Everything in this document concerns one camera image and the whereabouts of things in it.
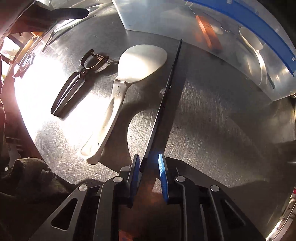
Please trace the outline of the black chopstick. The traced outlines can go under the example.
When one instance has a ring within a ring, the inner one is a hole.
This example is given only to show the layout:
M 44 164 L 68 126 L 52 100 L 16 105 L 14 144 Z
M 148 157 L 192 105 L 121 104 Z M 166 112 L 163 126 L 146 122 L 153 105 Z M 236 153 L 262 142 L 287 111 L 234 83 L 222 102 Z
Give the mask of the black chopstick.
M 174 73 L 175 73 L 175 68 L 176 68 L 177 63 L 178 63 L 178 58 L 179 58 L 180 50 L 181 50 L 181 47 L 182 47 L 182 43 L 183 43 L 183 40 L 180 39 L 179 44 L 178 44 L 178 48 L 177 48 L 177 52 L 176 52 L 176 55 L 175 55 L 175 59 L 174 59 L 173 64 L 171 66 L 170 74 L 169 74 L 168 80 L 166 82 L 166 88 L 165 88 L 163 97 L 161 99 L 161 103 L 159 105 L 158 113 L 157 113 L 157 116 L 156 116 L 156 119 L 155 119 L 155 122 L 154 122 L 154 126 L 153 126 L 153 129 L 152 129 L 151 135 L 150 135 L 150 139 L 149 139 L 149 142 L 147 144 L 145 155 L 144 155 L 144 157 L 142 159 L 142 162 L 141 162 L 141 165 L 140 165 L 140 168 L 139 168 L 141 173 L 144 173 L 144 170 L 145 170 L 145 167 L 147 166 L 149 157 L 152 155 L 152 147 L 154 145 L 154 139 L 156 138 L 160 122 L 161 122 L 161 120 L 163 118 L 163 115 L 164 115 L 164 112 L 165 112 L 166 102 L 167 102 L 169 92 L 170 92 L 170 89 L 171 89 L 171 85 L 172 85 L 172 81 L 173 81 L 173 77 L 174 77 Z

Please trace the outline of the white rice paddle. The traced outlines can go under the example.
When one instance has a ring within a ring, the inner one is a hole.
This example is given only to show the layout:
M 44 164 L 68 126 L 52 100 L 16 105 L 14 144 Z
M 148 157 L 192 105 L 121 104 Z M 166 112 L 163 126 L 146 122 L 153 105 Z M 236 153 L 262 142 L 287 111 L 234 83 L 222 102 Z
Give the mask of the white rice paddle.
M 132 46 L 122 53 L 108 107 L 100 118 L 99 125 L 80 151 L 88 164 L 98 163 L 117 121 L 128 88 L 155 73 L 165 64 L 167 57 L 168 54 L 163 48 L 145 44 Z

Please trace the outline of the black vegetable peeler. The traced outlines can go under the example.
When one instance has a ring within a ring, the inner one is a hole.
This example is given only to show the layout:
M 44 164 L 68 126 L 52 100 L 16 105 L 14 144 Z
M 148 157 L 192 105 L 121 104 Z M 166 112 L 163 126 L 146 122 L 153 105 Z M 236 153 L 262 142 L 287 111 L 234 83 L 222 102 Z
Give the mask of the black vegetable peeler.
M 96 63 L 91 67 L 87 67 L 85 64 L 90 57 L 93 58 Z M 108 62 L 109 56 L 102 56 L 95 53 L 93 49 L 90 49 L 80 60 L 80 67 L 78 68 L 78 70 L 73 72 L 69 76 L 69 78 L 59 91 L 51 107 L 51 114 L 55 116 L 60 116 L 60 113 L 63 111 L 66 104 L 74 97 L 76 92 L 85 83 L 86 75 L 89 72 L 95 72 Z

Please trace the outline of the wooden handled metal scraper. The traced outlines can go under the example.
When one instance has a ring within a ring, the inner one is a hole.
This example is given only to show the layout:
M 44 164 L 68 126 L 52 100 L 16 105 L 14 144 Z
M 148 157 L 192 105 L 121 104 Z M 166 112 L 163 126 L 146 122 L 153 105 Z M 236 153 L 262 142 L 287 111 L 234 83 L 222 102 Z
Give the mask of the wooden handled metal scraper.
M 222 51 L 222 45 L 214 32 L 213 27 L 210 25 L 210 23 L 206 20 L 204 16 L 195 16 L 197 23 L 203 33 L 203 36 L 205 38 L 206 44 L 210 50 L 215 51 Z

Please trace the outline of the white plastic ladle spoon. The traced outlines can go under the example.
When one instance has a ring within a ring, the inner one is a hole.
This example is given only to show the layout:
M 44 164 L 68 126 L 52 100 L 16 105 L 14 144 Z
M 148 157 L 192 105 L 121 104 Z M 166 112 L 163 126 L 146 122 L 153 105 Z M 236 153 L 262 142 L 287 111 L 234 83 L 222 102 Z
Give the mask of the white plastic ladle spoon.
M 258 59 L 261 73 L 261 80 L 259 84 L 267 84 L 268 77 L 266 64 L 262 55 L 260 54 L 260 50 L 263 49 L 262 43 L 260 42 L 259 38 L 246 27 L 240 27 L 239 34 L 245 45 L 255 54 Z

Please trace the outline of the clear plastic storage box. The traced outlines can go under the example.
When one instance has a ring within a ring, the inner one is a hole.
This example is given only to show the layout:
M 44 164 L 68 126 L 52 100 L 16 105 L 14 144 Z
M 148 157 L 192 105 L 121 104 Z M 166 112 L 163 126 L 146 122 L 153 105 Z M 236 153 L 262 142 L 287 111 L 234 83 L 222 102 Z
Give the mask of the clear plastic storage box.
M 114 1 L 127 30 L 158 34 L 199 47 L 223 59 L 249 77 L 271 100 L 295 94 L 295 45 L 276 19 L 258 1 Z M 222 51 L 210 50 L 195 18 L 204 16 L 213 27 Z M 246 27 L 260 40 L 267 69 L 261 80 L 255 54 L 240 37 Z

